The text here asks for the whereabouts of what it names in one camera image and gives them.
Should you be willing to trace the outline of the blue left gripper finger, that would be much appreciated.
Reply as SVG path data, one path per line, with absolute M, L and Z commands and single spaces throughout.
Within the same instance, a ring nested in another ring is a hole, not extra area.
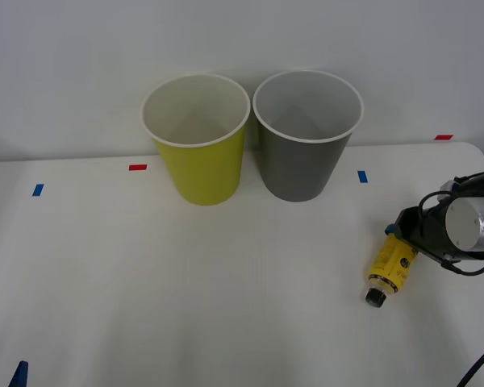
M 21 360 L 8 387 L 27 387 L 28 362 Z

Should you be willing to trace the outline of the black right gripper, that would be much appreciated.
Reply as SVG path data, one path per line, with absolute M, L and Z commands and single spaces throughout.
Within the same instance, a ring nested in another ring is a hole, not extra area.
M 402 240 L 444 267 L 445 212 L 446 207 L 442 205 L 422 210 L 421 213 L 418 207 L 406 208 L 401 211 L 395 223 L 386 227 L 385 233 Z

